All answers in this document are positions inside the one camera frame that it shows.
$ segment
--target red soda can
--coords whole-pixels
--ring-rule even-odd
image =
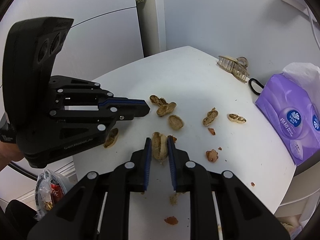
[[[61,186],[58,182],[55,182],[53,179],[51,180],[51,195],[55,204],[58,203],[60,199],[62,199],[62,197],[64,196]]]

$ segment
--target purple tissue package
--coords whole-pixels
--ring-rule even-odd
[[[255,104],[275,128],[296,165],[319,149],[317,113],[307,92],[296,83],[283,74],[273,75]]]

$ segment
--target screw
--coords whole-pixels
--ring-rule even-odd
[[[223,176],[227,179],[231,179],[233,177],[233,173],[231,171],[224,171]]]
[[[49,115],[54,116],[56,113],[57,113],[56,110],[51,110],[51,111],[49,112]]]
[[[192,161],[188,161],[188,162],[186,162],[186,166],[188,168],[194,168],[196,166],[196,164],[194,162],[192,162]]]
[[[97,128],[99,131],[104,131],[106,129],[106,126],[104,124],[98,124]]]
[[[87,174],[87,178],[88,179],[95,179],[97,177],[97,173],[94,172],[94,171],[90,171],[88,174]]]
[[[134,167],[134,163],[133,162],[127,162],[124,165],[127,169],[132,169]]]

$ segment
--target white tabletop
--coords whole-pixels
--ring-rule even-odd
[[[256,96],[248,85],[219,68],[217,61],[202,51],[183,47],[138,60],[95,79],[116,97],[144,99],[151,110],[145,117],[118,121],[115,127],[119,128],[119,138],[111,148],[97,146],[74,155],[78,179],[89,171],[113,171],[134,151],[143,149],[146,137],[159,131],[174,135],[176,147],[187,151],[190,160],[207,170],[232,171],[274,213],[290,185],[295,165],[271,124],[254,105]],[[157,107],[149,101],[150,95],[176,102],[173,114],[181,117],[185,126],[172,130],[167,116],[156,115]],[[202,119],[213,107],[219,112],[209,126],[215,129],[215,136],[202,125]],[[230,113],[243,116],[247,122],[229,121]],[[215,163],[205,157],[211,149],[219,152]],[[180,195],[178,205],[171,206],[172,193],[169,162],[161,165],[153,159],[147,192],[130,195],[129,239],[189,239],[189,194]],[[169,216],[175,216],[179,223],[166,224],[164,219]]]

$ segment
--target clear plastic bag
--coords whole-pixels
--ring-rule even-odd
[[[35,200],[37,207],[36,220],[40,220],[60,200],[73,185],[69,179],[57,172],[44,170],[39,174],[36,184]]]

